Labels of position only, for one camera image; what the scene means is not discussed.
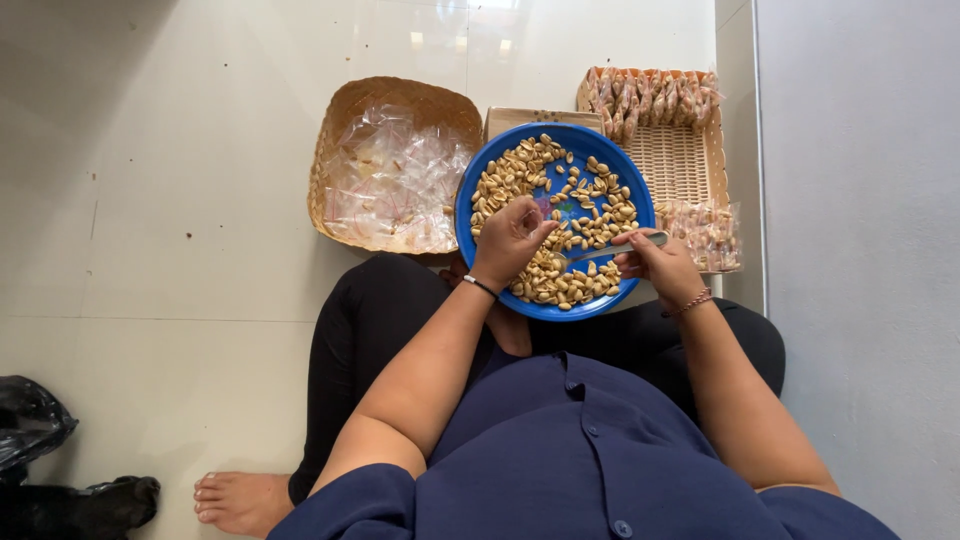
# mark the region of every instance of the person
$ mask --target person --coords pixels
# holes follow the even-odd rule
[[[536,209],[491,217],[468,274],[394,255],[347,272],[317,322],[299,469],[211,473],[198,519],[275,540],[897,538],[780,403],[777,330],[708,300],[679,241],[612,240],[658,302],[571,323],[497,303],[481,285],[503,289],[559,225],[528,234]]]

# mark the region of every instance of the wicker basket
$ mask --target wicker basket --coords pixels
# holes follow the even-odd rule
[[[342,238],[324,223],[325,188],[335,185],[336,179],[331,178],[324,170],[323,163],[338,151],[337,142],[353,118],[363,114],[373,103],[398,105],[413,110],[414,127],[417,130],[445,124],[460,132],[473,152],[483,146],[483,120],[480,118],[480,112],[467,96],[439,86],[397,77],[369,77],[341,86],[330,99],[324,122],[320,127],[320,135],[317,137],[313,166],[310,167],[310,190],[307,193],[306,205],[317,231],[338,242],[365,249],[374,248],[358,243],[357,240]],[[396,250],[387,251],[432,253],[411,252],[399,247]]]
[[[592,67],[597,77],[603,70]],[[622,73],[639,74],[636,68],[621,69]],[[644,73],[649,77],[653,69]],[[671,70],[680,77],[680,70]],[[587,77],[577,89],[577,110],[595,112],[589,103]],[[654,203],[682,199],[689,203],[716,200],[721,205],[730,202],[727,195],[726,158],[723,153],[723,132],[720,131],[720,108],[714,107],[707,126],[700,131],[674,126],[637,126],[629,147],[620,146],[640,169]]]

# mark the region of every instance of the white tile floor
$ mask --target white tile floor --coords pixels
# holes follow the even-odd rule
[[[608,59],[706,68],[713,2],[0,4],[0,372],[81,420],[34,480],[154,475],[137,538],[222,537],[194,479],[296,465],[312,321],[367,256],[306,215],[333,91],[396,75],[568,110]]]

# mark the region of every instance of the blue tray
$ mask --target blue tray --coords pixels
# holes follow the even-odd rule
[[[592,178],[593,175],[587,172],[587,157],[594,156],[601,163],[609,165],[611,172],[619,175],[619,179],[617,180],[618,184],[626,185],[630,188],[630,200],[636,205],[636,221],[639,226],[654,227],[656,223],[654,218],[654,205],[650,199],[650,192],[647,191],[647,184],[643,181],[643,176],[640,175],[640,171],[636,169],[636,165],[623,153],[623,150],[620,150],[619,147],[604,136],[581,126],[556,122],[523,124],[522,126],[517,126],[496,136],[488,142],[480,149],[480,152],[473,157],[473,160],[467,167],[467,171],[464,172],[464,181],[460,186],[460,191],[457,193],[455,221],[457,243],[460,244],[460,253],[464,256],[467,266],[472,266],[473,258],[476,257],[476,244],[473,243],[470,235],[470,217],[473,215],[473,203],[470,201],[470,197],[472,197],[473,192],[476,191],[477,181],[480,180],[480,173],[487,169],[488,161],[496,161],[502,158],[503,152],[507,149],[516,148],[521,139],[533,137],[539,140],[540,134],[550,135],[553,140],[559,142],[566,150],[573,152],[574,159],[570,165],[567,165],[566,161],[562,160],[546,165],[547,176],[553,179],[553,192],[560,191],[559,187],[566,184],[566,178],[569,176],[565,173],[557,173],[555,165],[561,164],[564,166],[564,169],[570,166],[576,166],[581,171],[584,171],[583,174],[587,174],[589,178]],[[550,205],[547,197],[543,195],[542,187],[534,190],[534,198],[538,200],[540,207],[543,208],[543,215],[546,219],[549,219],[549,214],[554,208],[559,209],[564,215],[561,221],[583,216],[592,218],[590,211],[581,209],[580,204],[577,203],[576,200],[572,200],[572,202],[560,202],[558,205]],[[569,253],[564,252],[564,255],[567,257],[577,257],[583,252],[584,250],[582,248],[574,247]],[[609,259],[596,258],[594,260],[600,265],[606,263]],[[572,264],[567,271],[580,270],[581,272],[587,272],[587,266],[588,263],[584,260]],[[500,294],[500,301],[510,309],[535,319],[559,322],[576,321],[598,315],[616,306],[617,303],[626,298],[626,296],[634,290],[634,287],[636,287],[636,279],[623,280],[620,282],[619,293],[613,296],[594,299],[585,305],[578,304],[568,311],[563,311],[556,306],[534,304],[533,302],[527,304],[507,289],[504,289]]]

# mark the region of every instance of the metal spoon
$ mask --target metal spoon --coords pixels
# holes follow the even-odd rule
[[[653,242],[655,246],[659,247],[666,243],[667,239],[670,238],[670,235],[663,231],[658,231],[656,233],[647,234],[647,238],[651,242]],[[611,246],[609,248],[604,248],[602,250],[597,250],[590,253],[584,253],[583,255],[580,255],[574,258],[566,258],[562,253],[557,253],[557,252],[550,252],[550,253],[553,254],[553,258],[555,260],[558,260],[560,262],[561,264],[560,271],[566,272],[566,267],[570,264],[573,264],[574,262],[579,262],[581,260],[586,260],[588,258],[604,257],[607,255],[626,253],[628,251],[633,251],[633,250],[634,250],[633,246],[631,246],[630,243],[628,242],[626,244],[623,244],[622,246]]]

